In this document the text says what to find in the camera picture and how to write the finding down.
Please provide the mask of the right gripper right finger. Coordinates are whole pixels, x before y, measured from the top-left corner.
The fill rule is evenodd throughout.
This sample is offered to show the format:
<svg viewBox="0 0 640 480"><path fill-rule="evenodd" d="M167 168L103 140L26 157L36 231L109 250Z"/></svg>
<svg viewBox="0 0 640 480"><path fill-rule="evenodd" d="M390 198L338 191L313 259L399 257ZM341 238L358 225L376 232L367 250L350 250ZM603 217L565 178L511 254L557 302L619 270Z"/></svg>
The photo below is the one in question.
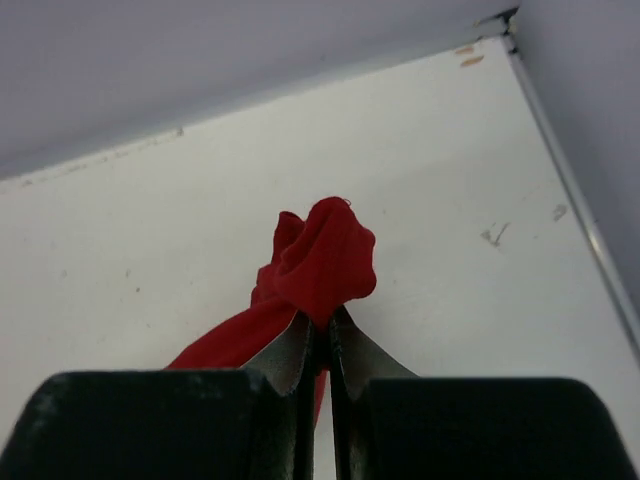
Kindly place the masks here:
<svg viewBox="0 0 640 480"><path fill-rule="evenodd" d="M580 381L421 377L345 308L328 345L340 479L637 477L609 411Z"/></svg>

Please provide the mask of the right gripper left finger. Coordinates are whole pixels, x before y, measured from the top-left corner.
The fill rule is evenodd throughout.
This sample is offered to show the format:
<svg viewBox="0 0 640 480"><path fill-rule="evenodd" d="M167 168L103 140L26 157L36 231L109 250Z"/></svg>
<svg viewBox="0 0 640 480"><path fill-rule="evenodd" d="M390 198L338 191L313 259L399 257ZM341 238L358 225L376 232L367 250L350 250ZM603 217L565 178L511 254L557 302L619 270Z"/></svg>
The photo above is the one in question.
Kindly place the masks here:
<svg viewBox="0 0 640 480"><path fill-rule="evenodd" d="M76 371L31 396L5 479L308 479L315 340L298 314L239 368Z"/></svg>

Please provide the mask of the red t shirt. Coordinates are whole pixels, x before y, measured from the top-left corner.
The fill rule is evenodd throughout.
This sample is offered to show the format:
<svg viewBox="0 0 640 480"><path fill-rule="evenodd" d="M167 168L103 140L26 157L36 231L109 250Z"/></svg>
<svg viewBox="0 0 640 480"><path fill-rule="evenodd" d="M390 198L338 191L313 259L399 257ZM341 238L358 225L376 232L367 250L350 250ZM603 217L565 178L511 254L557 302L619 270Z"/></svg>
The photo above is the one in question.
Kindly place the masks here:
<svg viewBox="0 0 640 480"><path fill-rule="evenodd" d="M375 243L373 232L340 197L318 201L306 218L280 212L271 260L257 271L248 308L188 345L168 369L238 368L280 335L298 312L326 333L340 306L374 291Z"/></svg>

